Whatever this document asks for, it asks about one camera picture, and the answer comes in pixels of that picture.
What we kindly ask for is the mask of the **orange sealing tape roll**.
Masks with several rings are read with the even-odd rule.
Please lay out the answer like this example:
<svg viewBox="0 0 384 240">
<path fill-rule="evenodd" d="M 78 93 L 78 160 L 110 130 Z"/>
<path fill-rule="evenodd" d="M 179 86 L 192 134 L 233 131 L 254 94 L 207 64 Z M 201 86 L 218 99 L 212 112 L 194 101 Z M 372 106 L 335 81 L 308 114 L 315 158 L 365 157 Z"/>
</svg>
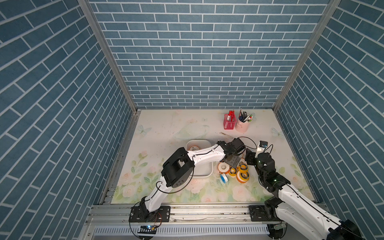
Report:
<svg viewBox="0 0 384 240">
<path fill-rule="evenodd" d="M 230 171 L 231 166 L 227 163 L 220 162 L 218 164 L 218 171 L 220 174 L 228 174 Z"/>
<path fill-rule="evenodd" d="M 198 151 L 198 150 L 200 150 L 200 148 L 198 146 L 191 146 L 189 148 L 189 151 Z"/>
</svg>

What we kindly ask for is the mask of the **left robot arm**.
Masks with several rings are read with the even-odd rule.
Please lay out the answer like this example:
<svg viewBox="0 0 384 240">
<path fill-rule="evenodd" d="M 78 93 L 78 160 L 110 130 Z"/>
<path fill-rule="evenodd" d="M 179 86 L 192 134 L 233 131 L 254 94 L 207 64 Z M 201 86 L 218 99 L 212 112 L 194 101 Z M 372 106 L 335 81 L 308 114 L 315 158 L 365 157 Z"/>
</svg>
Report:
<svg viewBox="0 0 384 240">
<path fill-rule="evenodd" d="M 177 149 L 163 164 L 161 177 L 155 184 L 155 189 L 140 201 L 142 216 L 145 219 L 151 218 L 157 213 L 167 195 L 176 193 L 172 192 L 172 189 L 186 187 L 193 178 L 195 167 L 224 162 L 235 168 L 245 150 L 245 144 L 239 138 L 229 143 L 218 141 L 209 148 L 197 151 L 187 151 L 184 147 Z"/>
</svg>

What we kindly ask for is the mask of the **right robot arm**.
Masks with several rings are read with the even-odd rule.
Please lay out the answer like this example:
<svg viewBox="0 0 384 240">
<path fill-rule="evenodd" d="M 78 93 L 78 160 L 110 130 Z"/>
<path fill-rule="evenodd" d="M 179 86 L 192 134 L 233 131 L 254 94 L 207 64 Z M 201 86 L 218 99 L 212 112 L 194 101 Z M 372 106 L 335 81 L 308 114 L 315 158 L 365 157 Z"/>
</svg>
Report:
<svg viewBox="0 0 384 240">
<path fill-rule="evenodd" d="M 362 240 L 356 224 L 342 221 L 319 207 L 291 184 L 275 168 L 270 153 L 246 150 L 245 160 L 255 167 L 262 187 L 273 197 L 265 201 L 269 218 L 278 218 L 309 240 Z"/>
</svg>

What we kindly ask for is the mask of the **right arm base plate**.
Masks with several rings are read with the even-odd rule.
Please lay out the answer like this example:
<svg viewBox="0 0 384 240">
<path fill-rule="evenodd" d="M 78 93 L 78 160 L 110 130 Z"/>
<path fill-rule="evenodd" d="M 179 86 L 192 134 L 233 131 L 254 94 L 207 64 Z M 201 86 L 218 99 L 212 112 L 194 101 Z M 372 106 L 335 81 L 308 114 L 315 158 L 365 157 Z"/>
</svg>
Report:
<svg viewBox="0 0 384 240">
<path fill-rule="evenodd" d="M 253 205 L 249 206 L 249 212 L 252 222 L 282 222 L 282 220 L 277 217 L 274 207 Z"/>
</svg>

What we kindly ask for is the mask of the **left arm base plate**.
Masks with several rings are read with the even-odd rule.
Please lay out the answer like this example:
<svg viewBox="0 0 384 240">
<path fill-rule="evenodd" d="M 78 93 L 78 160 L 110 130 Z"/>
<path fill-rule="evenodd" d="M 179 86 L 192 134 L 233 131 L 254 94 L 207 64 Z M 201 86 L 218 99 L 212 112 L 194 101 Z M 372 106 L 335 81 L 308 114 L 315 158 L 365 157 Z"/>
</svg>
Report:
<svg viewBox="0 0 384 240">
<path fill-rule="evenodd" d="M 154 223 L 162 222 L 168 223 L 170 220 L 171 207 L 161 206 L 154 212 L 149 212 L 145 205 L 134 206 L 131 208 L 131 214 L 129 218 L 130 223 Z"/>
</svg>

